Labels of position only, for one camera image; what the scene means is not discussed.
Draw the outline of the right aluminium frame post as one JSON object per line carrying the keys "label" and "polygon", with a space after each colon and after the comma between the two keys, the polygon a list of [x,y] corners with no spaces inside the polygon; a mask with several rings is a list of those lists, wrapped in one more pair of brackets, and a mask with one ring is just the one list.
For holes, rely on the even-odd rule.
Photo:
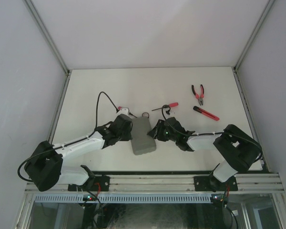
{"label": "right aluminium frame post", "polygon": [[257,142],[259,142],[259,136],[255,127],[255,122],[253,119],[253,115],[252,115],[252,111],[250,108],[250,104],[248,102],[248,98],[247,98],[247,94],[242,82],[242,79],[240,77],[239,74],[239,70],[244,62],[244,60],[246,59],[252,45],[254,44],[255,40],[257,39],[265,21],[267,20],[274,4],[276,3],[276,0],[268,0],[261,15],[259,16],[244,48],[242,49],[242,52],[239,56],[239,58],[236,61],[236,64],[234,65],[234,67],[232,67],[233,70],[233,74],[234,74],[234,79],[241,97],[241,101],[245,110],[245,114],[249,123],[249,127],[253,136],[253,139],[256,140]]}

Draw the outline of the red-handled screwdriver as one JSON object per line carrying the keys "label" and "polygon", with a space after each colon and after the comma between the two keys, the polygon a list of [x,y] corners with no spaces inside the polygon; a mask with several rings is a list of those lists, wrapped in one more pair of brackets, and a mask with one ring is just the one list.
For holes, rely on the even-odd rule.
{"label": "red-handled screwdriver", "polygon": [[160,110],[160,109],[165,109],[165,108],[173,108],[173,107],[177,107],[178,105],[179,105],[178,102],[170,103],[170,104],[165,104],[165,105],[163,105],[161,108],[156,108],[156,109],[153,109],[152,111],[156,111],[156,110]]}
{"label": "red-handled screwdriver", "polygon": [[124,115],[127,115],[127,116],[131,116],[132,118],[137,118],[137,116],[135,116],[134,114],[132,114],[131,112],[130,112],[130,110],[129,110],[129,108],[127,108],[127,107],[121,107],[121,106],[119,106],[118,107],[118,112],[117,112],[117,114],[124,114]]}

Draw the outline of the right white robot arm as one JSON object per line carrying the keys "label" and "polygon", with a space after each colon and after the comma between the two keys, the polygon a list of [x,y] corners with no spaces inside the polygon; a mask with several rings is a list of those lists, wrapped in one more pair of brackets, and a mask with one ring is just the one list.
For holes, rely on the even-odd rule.
{"label": "right white robot arm", "polygon": [[228,179],[237,173],[245,173],[263,156],[262,147],[236,125],[229,124],[221,132],[196,133],[184,129],[171,117],[159,119],[147,133],[159,141],[173,141],[182,151],[217,150],[224,161],[217,165],[209,176],[210,187],[221,190]]}

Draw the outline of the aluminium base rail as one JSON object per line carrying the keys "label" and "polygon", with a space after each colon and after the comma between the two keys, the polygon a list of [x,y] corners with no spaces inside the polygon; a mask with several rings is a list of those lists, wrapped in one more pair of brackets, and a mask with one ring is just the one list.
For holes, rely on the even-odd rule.
{"label": "aluminium base rail", "polygon": [[[198,192],[194,188],[194,176],[187,175],[107,175],[110,177],[109,191],[102,193],[213,193]],[[230,193],[282,193],[283,184],[279,174],[237,174],[238,191]]]}

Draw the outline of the left aluminium frame post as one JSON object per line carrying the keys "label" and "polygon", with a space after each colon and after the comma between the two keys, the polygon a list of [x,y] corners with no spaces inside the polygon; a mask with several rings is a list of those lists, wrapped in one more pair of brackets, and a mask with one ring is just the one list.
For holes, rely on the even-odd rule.
{"label": "left aluminium frame post", "polygon": [[54,137],[55,137],[55,132],[56,132],[58,120],[59,120],[59,117],[61,114],[63,101],[64,101],[66,91],[68,88],[68,84],[70,81],[70,72],[71,71],[67,67],[67,64],[65,63],[57,45],[55,44],[55,41],[53,40],[49,30],[47,29],[47,26],[44,23],[41,15],[39,14],[38,9],[35,6],[34,2],[32,0],[23,0],[22,2],[24,3],[25,7],[27,8],[28,12],[30,13],[33,21],[35,22],[35,24],[36,24],[37,28],[39,29],[41,35],[43,36],[44,40],[46,41],[47,46],[51,50],[53,56],[55,57],[56,61],[58,62],[60,68],[63,71],[63,75],[64,75],[63,84],[62,84],[58,104],[56,106],[56,110],[55,110],[54,117],[52,119],[52,123],[51,123],[51,127],[50,127],[50,132],[48,135],[48,140],[52,143],[54,140]]}

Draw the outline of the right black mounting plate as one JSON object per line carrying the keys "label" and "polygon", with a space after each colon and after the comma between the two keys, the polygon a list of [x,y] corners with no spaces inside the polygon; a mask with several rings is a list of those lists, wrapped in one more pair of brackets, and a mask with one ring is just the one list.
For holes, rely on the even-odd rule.
{"label": "right black mounting plate", "polygon": [[229,188],[230,191],[238,191],[238,186],[235,177],[229,178],[225,182],[220,182],[214,177],[210,176],[194,176],[194,188],[198,192],[217,192],[225,191]]}

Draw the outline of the red black pliers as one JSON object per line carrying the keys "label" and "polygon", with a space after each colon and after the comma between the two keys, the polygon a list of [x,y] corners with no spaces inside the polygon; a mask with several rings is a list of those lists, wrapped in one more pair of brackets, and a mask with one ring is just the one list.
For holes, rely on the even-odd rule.
{"label": "red black pliers", "polygon": [[200,91],[201,91],[200,93],[196,92],[194,85],[191,85],[191,89],[199,105],[200,106],[204,105],[204,86],[202,84],[200,85]]}

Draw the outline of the red black utility knife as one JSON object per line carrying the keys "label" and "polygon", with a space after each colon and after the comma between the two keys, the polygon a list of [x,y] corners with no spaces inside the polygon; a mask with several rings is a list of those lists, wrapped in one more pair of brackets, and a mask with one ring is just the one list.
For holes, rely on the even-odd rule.
{"label": "red black utility knife", "polygon": [[211,118],[211,119],[213,119],[215,121],[219,121],[220,120],[220,118],[217,117],[216,115],[211,114],[211,113],[207,112],[206,110],[204,110],[204,109],[202,109],[202,108],[200,108],[198,106],[194,106],[193,110],[198,112],[198,113],[200,113],[200,114],[202,114],[202,115],[204,115],[204,116],[206,116],[206,117],[208,117],[208,118]]}

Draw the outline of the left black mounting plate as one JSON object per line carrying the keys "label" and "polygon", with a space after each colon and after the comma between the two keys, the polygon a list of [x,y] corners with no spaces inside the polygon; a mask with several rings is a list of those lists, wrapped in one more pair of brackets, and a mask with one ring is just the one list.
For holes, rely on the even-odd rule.
{"label": "left black mounting plate", "polygon": [[68,191],[82,191],[81,188],[84,188],[88,191],[109,191],[110,187],[110,177],[109,176],[96,176],[95,178],[88,178],[88,180],[83,184],[77,187],[75,184],[68,185]]}

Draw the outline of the aluminium frame post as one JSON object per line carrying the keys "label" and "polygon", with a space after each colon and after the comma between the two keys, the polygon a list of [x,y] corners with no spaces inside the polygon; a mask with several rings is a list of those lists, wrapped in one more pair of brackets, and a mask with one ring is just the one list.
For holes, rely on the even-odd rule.
{"label": "aluminium frame post", "polygon": [[255,122],[253,119],[253,115],[252,115],[252,111],[250,108],[250,104],[248,102],[248,98],[247,98],[247,94],[242,82],[242,79],[240,77],[239,74],[239,70],[244,62],[244,60],[246,59],[252,45],[254,44],[255,40],[257,39],[265,21],[267,20],[274,4],[276,3],[276,0],[268,0],[261,15],[259,16],[244,48],[242,49],[242,52],[239,56],[239,58],[236,61],[236,64],[234,65],[234,67],[232,67],[233,70],[233,74],[234,74],[234,79],[241,97],[241,101],[245,110],[245,114],[249,123],[249,127],[253,136],[253,139],[256,140],[257,142],[259,142],[259,136],[255,127]]}
{"label": "aluminium frame post", "polygon": [[35,22],[35,24],[36,24],[37,28],[39,29],[41,35],[43,36],[44,40],[46,41],[47,46],[51,50],[53,56],[55,57],[56,61],[58,62],[60,68],[63,71],[63,75],[64,75],[63,84],[62,84],[58,104],[56,106],[56,110],[55,110],[54,117],[52,119],[52,123],[51,123],[51,127],[50,127],[50,132],[48,135],[48,140],[52,143],[54,140],[54,137],[55,137],[55,132],[56,132],[58,120],[59,120],[59,117],[61,114],[63,101],[64,101],[66,91],[68,88],[68,84],[70,81],[70,72],[71,71],[67,67],[67,64],[65,63],[57,45],[55,44],[55,41],[53,40],[49,30],[47,29],[47,26],[44,23],[41,15],[39,14],[38,9],[35,6],[34,2],[32,0],[23,0],[22,2],[24,3],[25,7],[27,8],[28,12],[30,13],[33,21]]}

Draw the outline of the black mounting plate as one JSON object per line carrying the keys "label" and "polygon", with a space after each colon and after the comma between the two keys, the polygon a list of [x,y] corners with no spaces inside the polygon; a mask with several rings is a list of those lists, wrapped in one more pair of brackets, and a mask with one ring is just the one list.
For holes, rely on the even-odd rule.
{"label": "black mounting plate", "polygon": [[81,188],[84,188],[88,191],[109,191],[110,187],[110,177],[109,176],[96,176],[95,178],[88,178],[88,180],[83,184],[77,187],[75,184],[68,185],[68,191],[82,191]]}
{"label": "black mounting plate", "polygon": [[217,192],[225,191],[229,188],[230,191],[238,191],[238,186],[235,177],[229,178],[225,182],[220,182],[214,177],[210,176],[194,176],[194,188],[198,192]]}

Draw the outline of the grey plastic tool case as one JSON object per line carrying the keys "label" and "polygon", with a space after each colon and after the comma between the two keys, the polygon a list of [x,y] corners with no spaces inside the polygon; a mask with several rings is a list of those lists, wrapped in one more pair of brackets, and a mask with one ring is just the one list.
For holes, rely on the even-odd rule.
{"label": "grey plastic tool case", "polygon": [[132,119],[131,145],[134,155],[143,155],[156,150],[155,139],[148,135],[151,131],[150,121],[147,117],[141,116]]}

